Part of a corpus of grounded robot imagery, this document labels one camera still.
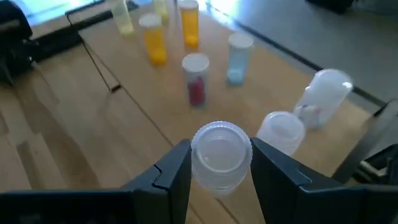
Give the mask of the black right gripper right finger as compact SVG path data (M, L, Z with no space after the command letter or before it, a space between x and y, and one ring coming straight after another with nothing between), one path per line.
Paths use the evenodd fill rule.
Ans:
M258 138L251 144L251 175L266 224L351 221L352 195L342 184Z

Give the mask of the wooden shelf black metal legs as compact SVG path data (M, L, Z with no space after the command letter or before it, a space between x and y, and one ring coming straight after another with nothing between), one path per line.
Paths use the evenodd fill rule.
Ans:
M94 24L79 31L95 57L121 83L135 102L142 108L143 113L151 119L159 132L169 144L176 144L193 134L206 123L216 120L227 120L237 124L250 136L255 135L266 113L275 110L292 109L299 95L310 81L310 77L291 67L263 47L254 49L248 68L248 79L242 87L228 87L225 83L224 72L227 68L228 47L226 39L231 31L212 19L210 16L199 13L200 45L199 50L210 57L210 90L207 107L203 110L194 109L188 105L187 92L183 84L181 62L186 53L192 49L185 48L182 40L180 15L172 1L168 2L170 9L169 23L163 29L167 44L167 64L153 67L144 52L142 29L138 28L138 18L141 14L150 12L151 8L142 6L131 11L131 18L135 23L133 37L122 37L115 22L111 19ZM321 174L331 176L343 159L348 156L354 145L375 124L375 118L354 104L345 100L336 115L325 128L319 131L310 131L305 137L294 159L309 166ZM205 223L227 223L233 221L238 224L270 224L264 221L260 204L257 199L252 175L248 174L240 187L231 196L216 200L210 199L199 184L194 182L191 191L192 207ZM380 202L386 202L387 208L393 208L393 202L387 197ZM365 210L359 218L349 222L348 208L359 208L359 205L350 205L341 212L348 202L339 202L331 208L320 208L320 221L315 223L354 223L354 224L382 224L387 223L381 218L365 217L371 212L382 212L380 206ZM320 212L310 210L310 215L299 223L309 223L312 215Z

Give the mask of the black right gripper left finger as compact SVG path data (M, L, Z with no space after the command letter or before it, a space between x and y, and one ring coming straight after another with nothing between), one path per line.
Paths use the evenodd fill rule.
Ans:
M184 139L123 185L130 192L133 224L184 224L191 186L190 141Z

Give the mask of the black metal table frame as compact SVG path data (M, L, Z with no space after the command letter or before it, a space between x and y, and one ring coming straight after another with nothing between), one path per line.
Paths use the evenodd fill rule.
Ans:
M66 27L34 40L34 60L44 61L77 45L83 45L90 57L97 56L77 30ZM368 152L384 137L396 116L398 100L391 100L380 107L371 116L374 121L368 132L345 157L332 178L341 183L354 177L360 183L398 185L398 142L368 156Z

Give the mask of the blue pill bottle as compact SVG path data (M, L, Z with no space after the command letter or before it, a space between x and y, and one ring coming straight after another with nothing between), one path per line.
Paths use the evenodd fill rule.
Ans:
M228 45L229 60L226 81L230 85L242 85L254 48L254 40L246 34L235 32L229 36Z

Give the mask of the orange pill bottle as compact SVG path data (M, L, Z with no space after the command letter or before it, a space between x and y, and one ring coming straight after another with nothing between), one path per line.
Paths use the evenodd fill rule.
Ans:
M139 18L139 25L142 28L149 60L154 65L164 65L166 63L167 54L162 32L161 17L154 13L143 14Z
M198 2L196 0L179 0L178 8L181 13L185 45L197 48L199 41Z

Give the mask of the pill bottle with red pills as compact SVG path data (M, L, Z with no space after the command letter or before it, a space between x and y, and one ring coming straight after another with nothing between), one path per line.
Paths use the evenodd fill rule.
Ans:
M192 106L201 106L206 101L206 75L210 61L205 54L192 53L182 60L182 69L187 82L188 100Z

